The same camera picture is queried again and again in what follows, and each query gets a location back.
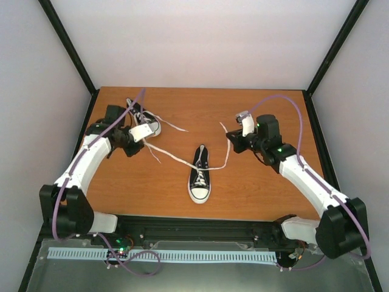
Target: gray wall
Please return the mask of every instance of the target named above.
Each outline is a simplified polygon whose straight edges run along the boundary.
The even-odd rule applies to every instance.
[[[342,190],[367,205],[389,291],[389,1],[370,1],[313,96]]]
[[[38,1],[1,1],[0,283],[17,291],[42,219],[40,187],[71,159],[89,94]]]
[[[53,0],[96,86],[306,89],[355,0]]]

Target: black and white sneaker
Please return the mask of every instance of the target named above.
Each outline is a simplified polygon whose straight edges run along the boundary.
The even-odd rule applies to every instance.
[[[197,148],[196,153],[194,154],[193,165],[199,169],[208,168],[208,150],[205,145],[201,144]],[[188,182],[188,191],[190,198],[196,204],[205,203],[211,192],[211,182],[209,178],[209,170],[199,170],[191,169],[189,182]]]
[[[132,100],[131,99],[127,99],[127,105],[130,106],[130,104],[132,104]],[[135,103],[135,105],[133,106],[133,108],[130,109],[129,111],[135,118],[136,120],[136,124],[137,125],[140,125],[142,123],[142,117],[141,117],[141,113],[140,113],[140,104],[139,103]],[[143,120],[148,123],[150,125],[150,128],[154,131],[154,136],[158,136],[160,134],[160,131],[161,131],[161,126],[160,126],[160,122],[157,120],[156,117],[154,117],[154,114],[149,112],[147,109],[143,108]]]

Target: brown tabletop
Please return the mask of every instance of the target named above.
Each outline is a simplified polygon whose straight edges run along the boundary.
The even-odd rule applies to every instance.
[[[97,97],[89,123],[104,117],[107,105],[126,106],[140,88],[103,87]],[[188,130],[180,132],[162,123],[162,132],[148,142],[188,161],[200,144],[209,150],[210,167],[224,163],[227,150],[225,133],[237,130],[235,114],[248,110],[272,94],[292,98],[303,114],[301,155],[322,174],[318,154],[301,91],[254,89],[147,88],[145,108],[161,118]],[[283,141],[297,146],[298,116],[283,99],[261,105],[253,117],[274,114],[280,123]],[[210,171],[212,191],[205,204],[195,204],[188,194],[191,168],[165,154],[154,152],[158,163],[145,147],[127,158],[116,150],[98,168],[87,198],[99,212],[123,215],[217,218],[226,220],[272,221],[287,214],[317,219],[308,200],[271,167],[260,164],[251,151],[236,154],[231,149],[226,168]]]

